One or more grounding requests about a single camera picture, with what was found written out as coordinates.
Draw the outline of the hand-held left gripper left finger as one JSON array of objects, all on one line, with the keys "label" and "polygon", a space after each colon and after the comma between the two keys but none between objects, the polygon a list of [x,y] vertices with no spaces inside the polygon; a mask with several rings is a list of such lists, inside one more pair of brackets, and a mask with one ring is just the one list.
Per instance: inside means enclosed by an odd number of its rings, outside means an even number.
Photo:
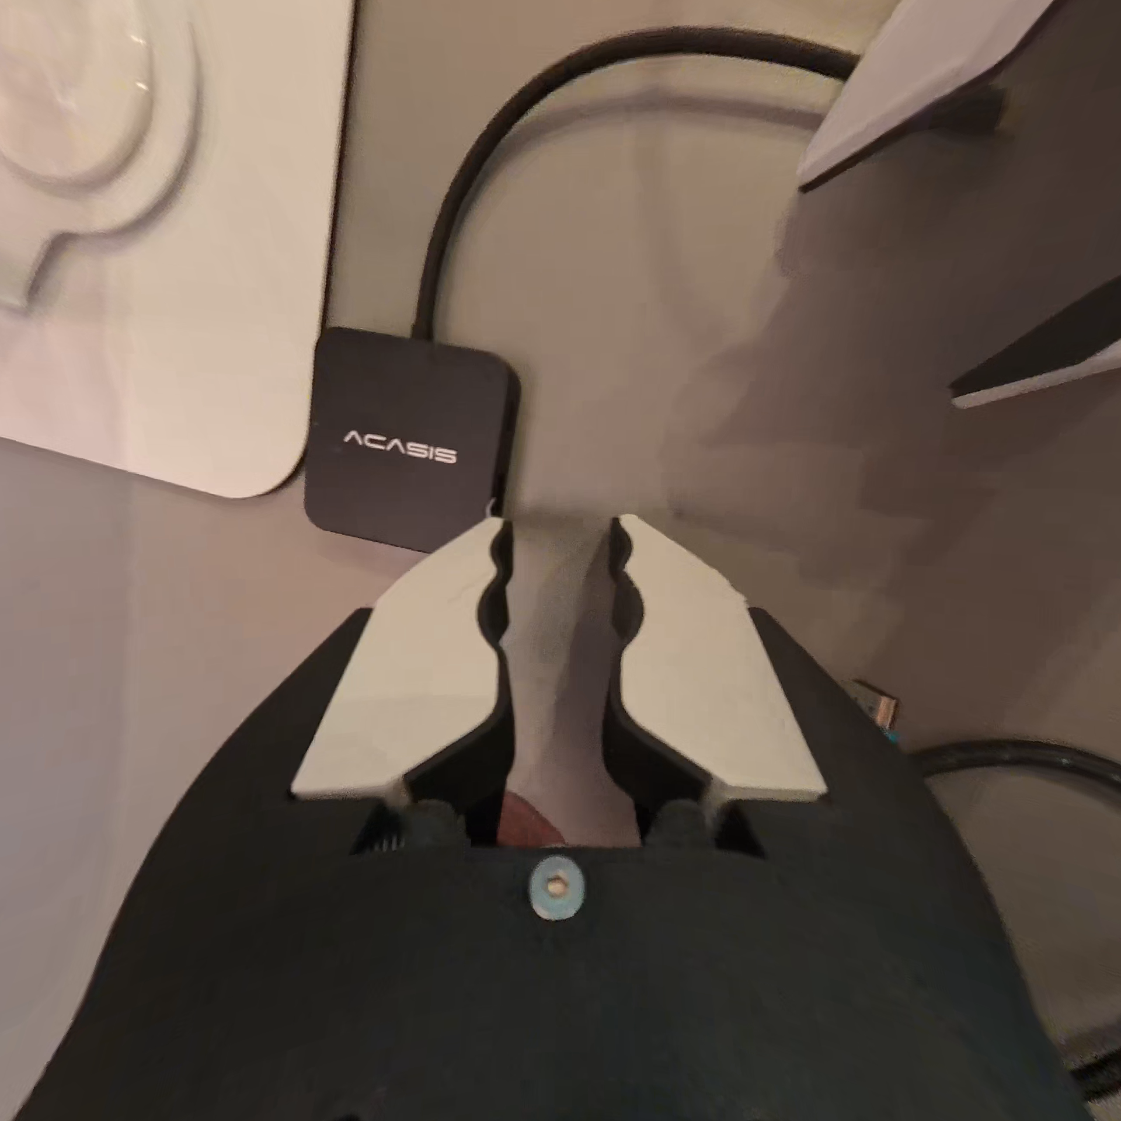
[{"label": "hand-held left gripper left finger", "polygon": [[513,764],[512,525],[487,517],[392,583],[360,629],[289,785],[300,801],[446,805],[497,842]]}]

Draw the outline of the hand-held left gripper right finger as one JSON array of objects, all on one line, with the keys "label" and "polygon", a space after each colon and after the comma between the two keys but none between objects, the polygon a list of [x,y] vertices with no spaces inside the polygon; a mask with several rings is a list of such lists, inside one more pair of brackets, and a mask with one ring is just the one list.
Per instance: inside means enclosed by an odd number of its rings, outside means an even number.
[{"label": "hand-held left gripper right finger", "polygon": [[821,776],[745,597],[635,514],[611,521],[615,650],[604,765],[641,842],[685,804],[709,838],[728,808],[817,804]]}]

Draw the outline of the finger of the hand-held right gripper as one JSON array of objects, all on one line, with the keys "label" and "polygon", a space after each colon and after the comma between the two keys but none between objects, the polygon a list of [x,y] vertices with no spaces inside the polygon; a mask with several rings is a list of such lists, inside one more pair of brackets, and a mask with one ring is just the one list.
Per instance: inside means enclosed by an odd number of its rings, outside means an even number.
[{"label": "finger of the hand-held right gripper", "polygon": [[796,167],[809,192],[910,132],[994,132],[996,76],[1056,2],[902,2],[866,48]]},{"label": "finger of the hand-held right gripper", "polygon": [[1119,279],[1092,289],[956,378],[959,410],[1082,381],[1119,366]]}]

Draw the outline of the black square hub with cable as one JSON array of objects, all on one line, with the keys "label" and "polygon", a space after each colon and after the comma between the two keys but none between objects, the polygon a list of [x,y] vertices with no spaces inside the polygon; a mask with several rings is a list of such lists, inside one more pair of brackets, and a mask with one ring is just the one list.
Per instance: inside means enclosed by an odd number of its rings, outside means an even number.
[{"label": "black square hub with cable", "polygon": [[440,286],[460,220],[485,167],[540,103],[631,62],[711,58],[851,78],[859,55],[735,27],[675,24],[580,47],[521,84],[470,143],[444,192],[424,250],[406,335],[350,327],[320,333],[302,455],[304,511],[317,529],[430,554],[500,519],[521,385],[501,358],[436,337]]}]

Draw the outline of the person's left hand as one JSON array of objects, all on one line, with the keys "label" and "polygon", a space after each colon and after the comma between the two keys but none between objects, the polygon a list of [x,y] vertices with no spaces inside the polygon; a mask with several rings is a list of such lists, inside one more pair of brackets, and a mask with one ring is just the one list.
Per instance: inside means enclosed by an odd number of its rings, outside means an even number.
[{"label": "person's left hand", "polygon": [[563,834],[532,804],[507,790],[503,794],[495,838],[497,848],[549,849],[567,845]]}]

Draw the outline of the white folding stand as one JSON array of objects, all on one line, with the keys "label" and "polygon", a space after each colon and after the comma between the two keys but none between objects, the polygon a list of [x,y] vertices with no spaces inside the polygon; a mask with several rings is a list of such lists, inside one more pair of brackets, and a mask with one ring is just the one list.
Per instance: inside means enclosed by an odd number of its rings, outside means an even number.
[{"label": "white folding stand", "polygon": [[228,499],[288,479],[354,7],[1,4],[2,441]]}]

